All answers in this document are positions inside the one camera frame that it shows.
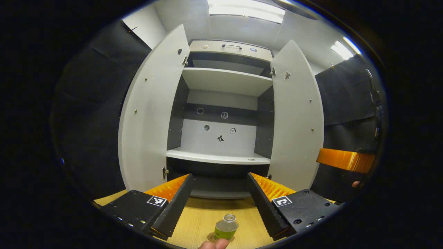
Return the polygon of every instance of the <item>black sticker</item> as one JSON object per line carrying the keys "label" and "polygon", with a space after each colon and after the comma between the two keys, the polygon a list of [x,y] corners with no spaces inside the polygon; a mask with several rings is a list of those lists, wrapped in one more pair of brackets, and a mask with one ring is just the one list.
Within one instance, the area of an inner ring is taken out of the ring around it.
{"label": "black sticker", "polygon": [[289,72],[284,73],[284,80],[288,80],[289,76],[291,76],[291,73]]}
{"label": "black sticker", "polygon": [[288,197],[286,197],[286,196],[282,196],[282,197],[279,197],[279,198],[272,199],[272,201],[277,206],[284,206],[284,205],[292,203],[291,200]]}
{"label": "black sticker", "polygon": [[163,206],[163,204],[166,202],[165,198],[161,198],[158,196],[152,196],[149,201],[147,201],[146,203],[152,204],[152,205],[156,205],[156,206]]}

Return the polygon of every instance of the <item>hand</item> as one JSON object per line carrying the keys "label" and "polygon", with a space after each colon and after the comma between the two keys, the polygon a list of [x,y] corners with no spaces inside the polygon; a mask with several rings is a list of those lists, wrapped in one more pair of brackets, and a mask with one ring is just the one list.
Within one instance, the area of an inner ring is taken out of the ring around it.
{"label": "hand", "polygon": [[205,241],[198,249],[225,249],[228,244],[229,241],[226,239],[218,239],[215,244],[209,241]]}

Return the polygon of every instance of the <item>ceiling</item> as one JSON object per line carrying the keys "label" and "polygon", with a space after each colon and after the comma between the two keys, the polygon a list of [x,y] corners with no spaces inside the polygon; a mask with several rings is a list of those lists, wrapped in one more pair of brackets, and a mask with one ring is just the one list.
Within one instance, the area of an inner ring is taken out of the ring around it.
{"label": "ceiling", "polygon": [[[262,2],[275,5],[271,0]],[[154,3],[166,31],[183,24],[191,39],[224,39],[251,43],[278,52],[294,40],[309,62],[323,69],[343,61],[331,46],[343,33],[322,20],[286,11],[282,24],[243,16],[210,16],[207,0],[159,0]]]}

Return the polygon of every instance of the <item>cabinet shelf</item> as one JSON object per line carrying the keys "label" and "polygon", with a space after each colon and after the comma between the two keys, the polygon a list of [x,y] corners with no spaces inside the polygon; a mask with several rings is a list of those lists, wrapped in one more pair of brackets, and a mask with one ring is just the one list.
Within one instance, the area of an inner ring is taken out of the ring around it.
{"label": "cabinet shelf", "polygon": [[257,155],[255,153],[252,153],[249,156],[219,156],[219,155],[189,152],[181,147],[166,151],[166,156],[178,159],[184,159],[184,160],[204,162],[204,163],[224,163],[224,164],[270,164],[271,163],[270,159]]}
{"label": "cabinet shelf", "polygon": [[270,86],[272,79],[260,75],[213,68],[187,67],[183,78],[189,89],[236,93],[258,97]]}

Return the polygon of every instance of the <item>black curtain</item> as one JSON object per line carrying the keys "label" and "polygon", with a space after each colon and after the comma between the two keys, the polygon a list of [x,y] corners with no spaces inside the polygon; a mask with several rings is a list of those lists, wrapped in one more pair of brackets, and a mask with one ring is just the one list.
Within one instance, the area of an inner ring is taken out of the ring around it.
{"label": "black curtain", "polygon": [[55,143],[94,199],[125,189],[117,152],[120,113],[149,52],[123,21],[116,21],[69,61],[56,86],[51,110]]}
{"label": "black curtain", "polygon": [[[357,55],[315,76],[323,103],[324,148],[375,151],[376,119],[366,69],[374,75],[375,69]],[[325,198],[344,202],[356,194],[352,183],[363,177],[364,174],[321,163],[311,189]]]}

